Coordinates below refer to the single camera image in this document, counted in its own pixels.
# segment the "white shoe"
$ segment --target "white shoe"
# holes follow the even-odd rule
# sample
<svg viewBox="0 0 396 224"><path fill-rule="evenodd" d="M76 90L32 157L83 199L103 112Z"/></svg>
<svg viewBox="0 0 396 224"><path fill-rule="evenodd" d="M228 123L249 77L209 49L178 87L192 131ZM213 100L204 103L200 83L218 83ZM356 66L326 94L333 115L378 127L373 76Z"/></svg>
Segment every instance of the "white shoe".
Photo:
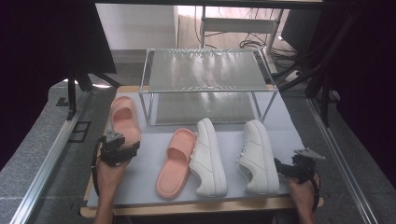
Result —
<svg viewBox="0 0 396 224"><path fill-rule="evenodd" d="M201 180L196 194L202 197L224 197L227 184L215 128L210 119L202 119L197 126L198 137L190 161L191 172Z"/></svg>
<svg viewBox="0 0 396 224"><path fill-rule="evenodd" d="M245 124L244 132L245 145L237 167L247 181L245 192L276 195L279 178L267 130L254 119Z"/></svg>

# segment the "metal frame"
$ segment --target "metal frame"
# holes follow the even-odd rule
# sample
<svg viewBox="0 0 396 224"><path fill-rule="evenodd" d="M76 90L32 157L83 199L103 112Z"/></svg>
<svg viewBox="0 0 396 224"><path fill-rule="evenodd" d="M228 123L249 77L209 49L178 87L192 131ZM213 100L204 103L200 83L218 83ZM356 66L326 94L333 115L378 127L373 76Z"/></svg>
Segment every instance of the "metal frame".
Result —
<svg viewBox="0 0 396 224"><path fill-rule="evenodd" d="M315 120L320 128L320 131L325 138L326 144L329 147L330 152L332 153L332 157L346 182L346 186L352 195L353 200L355 201L356 206L358 207L359 212L361 213L361 217L364 220L364 223L378 223L375 218L375 214L371 208L371 205L366 199L364 192L361 190L358 182L352 174L352 171L349 169L347 165L347 161L344 158L343 153L341 152L340 147L337 145L334 137L332 136L332 132L330 128L326 126L326 124L322 121L320 117L320 109L316 103L315 99L307 98L308 107L311 109L312 114L315 117Z"/></svg>
<svg viewBox="0 0 396 224"><path fill-rule="evenodd" d="M67 140L69 139L69 136L73 131L80 115L82 114L82 111L84 110L89 95L90 94L87 91L84 91L81 94L80 98L78 99L75 116L64 123L64 126L58 133L58 136L53 142L46 159L44 159L43 163L41 164L40 169L35 175L35 179L32 181L32 184L23 197L22 202L10 223L25 223L32 214L38 197L41 195L43 188L46 186L47 181L50 178L50 174L52 173L56 162L61 156L64 146L66 145Z"/></svg>

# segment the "slide sandal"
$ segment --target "slide sandal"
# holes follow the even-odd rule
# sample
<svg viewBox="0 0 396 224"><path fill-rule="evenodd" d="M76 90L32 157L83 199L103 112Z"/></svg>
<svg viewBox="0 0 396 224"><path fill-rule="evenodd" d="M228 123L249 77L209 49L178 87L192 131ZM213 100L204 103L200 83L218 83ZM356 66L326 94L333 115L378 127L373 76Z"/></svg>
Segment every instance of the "slide sandal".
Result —
<svg viewBox="0 0 396 224"><path fill-rule="evenodd" d="M195 147L195 134L188 129L178 129L166 151L166 160L157 179L157 192L164 198L175 198L189 176L190 155Z"/></svg>
<svg viewBox="0 0 396 224"><path fill-rule="evenodd" d="M132 147L140 141L136 106L131 98L121 96L113 101L110 107L110 121L114 132L122 133L125 137L125 143L121 148Z"/></svg>

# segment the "shoe pair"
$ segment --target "shoe pair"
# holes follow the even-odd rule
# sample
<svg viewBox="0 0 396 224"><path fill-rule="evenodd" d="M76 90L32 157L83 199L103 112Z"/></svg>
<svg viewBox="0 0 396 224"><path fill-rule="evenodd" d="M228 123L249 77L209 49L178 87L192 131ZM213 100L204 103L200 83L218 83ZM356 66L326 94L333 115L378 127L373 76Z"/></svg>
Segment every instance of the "shoe pair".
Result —
<svg viewBox="0 0 396 224"><path fill-rule="evenodd" d="M219 154L215 129L210 119L198 122L198 138L191 155L191 172L201 179L196 194L203 197L224 197L227 183ZM237 168L247 181L245 192L277 194L279 180L269 136L263 124L252 120L245 124L245 145Z"/></svg>

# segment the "glass table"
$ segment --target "glass table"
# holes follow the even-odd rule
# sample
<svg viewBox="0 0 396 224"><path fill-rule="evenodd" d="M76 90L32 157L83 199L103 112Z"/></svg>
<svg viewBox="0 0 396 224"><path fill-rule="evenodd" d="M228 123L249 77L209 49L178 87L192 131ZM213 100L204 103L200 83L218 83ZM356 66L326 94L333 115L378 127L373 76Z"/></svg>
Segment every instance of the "glass table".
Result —
<svg viewBox="0 0 396 224"><path fill-rule="evenodd" d="M269 74L258 49L149 49L139 89L147 125L263 122L277 93ZM272 97L261 111L263 91Z"/></svg>

